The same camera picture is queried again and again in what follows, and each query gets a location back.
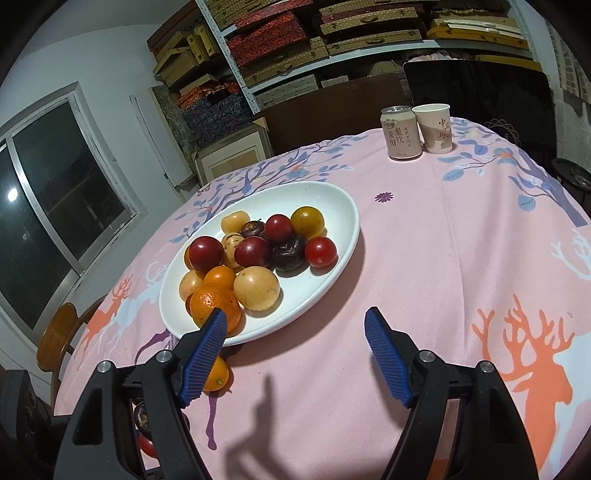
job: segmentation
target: round table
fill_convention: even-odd
[[[392,328],[448,363],[494,362],[540,478],[554,478],[591,424],[590,220],[515,145],[465,119],[453,118],[452,130],[454,149],[445,155],[392,161],[376,129],[206,185],[146,243],[89,322],[56,414],[73,411],[99,361],[133,365],[176,344],[158,294],[168,263],[201,224],[262,189],[328,181],[354,198],[359,242],[306,314],[225,349],[231,386],[185,410],[212,477],[380,477],[408,410],[389,396],[363,333],[366,310],[378,306]],[[452,421],[431,478],[449,454],[450,431]]]

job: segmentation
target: metal screw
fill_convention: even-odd
[[[173,353],[170,350],[160,350],[156,354],[156,360],[161,364],[165,364],[173,357]]]
[[[100,372],[100,373],[105,373],[108,372],[109,370],[111,370],[111,367],[113,366],[113,364],[111,362],[109,362],[108,360],[103,360],[101,363],[99,363],[96,366],[96,369]]]
[[[435,354],[431,350],[422,350],[418,357],[426,364],[430,364],[435,360]]]
[[[484,373],[489,374],[495,371],[495,366],[488,361],[480,362],[480,370],[482,370]]]

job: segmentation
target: purple flower print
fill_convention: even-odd
[[[393,198],[394,198],[394,195],[392,195],[392,192],[384,192],[384,193],[377,194],[375,196],[375,201],[378,203],[385,203],[385,202],[389,202]]]

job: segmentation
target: orange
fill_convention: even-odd
[[[226,313],[228,333],[230,333],[236,328],[242,316],[242,309],[234,292],[219,285],[202,285],[193,292],[190,300],[191,317],[199,328],[203,326],[215,307]]]
[[[205,392],[215,392],[224,387],[228,383],[230,378],[230,369],[221,356],[216,358],[213,363],[212,371],[209,372],[209,376],[203,386]]]
[[[234,270],[226,265],[220,265],[219,267],[213,267],[203,279],[204,285],[219,285],[226,287],[228,290],[234,290],[234,280],[236,280],[236,274]]]

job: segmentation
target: white plate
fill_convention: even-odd
[[[224,234],[220,221],[238,210],[244,210],[253,220],[261,218],[265,221],[275,213],[289,217],[302,206],[316,207],[324,215],[327,236],[335,243],[339,256],[335,265],[328,271],[307,266],[291,276],[289,272],[275,272],[282,289],[280,303],[264,312],[245,309],[245,322],[238,327],[240,332],[226,338],[224,345],[250,342],[269,335],[293,322],[320,300],[339,278],[353,254],[359,237],[359,212],[344,190],[321,181],[297,181],[263,190],[232,204],[204,223],[187,240],[168,267],[158,299],[160,315],[168,331],[181,338],[198,329],[178,296],[178,285],[187,273],[183,255],[193,240],[202,235],[221,240]]]

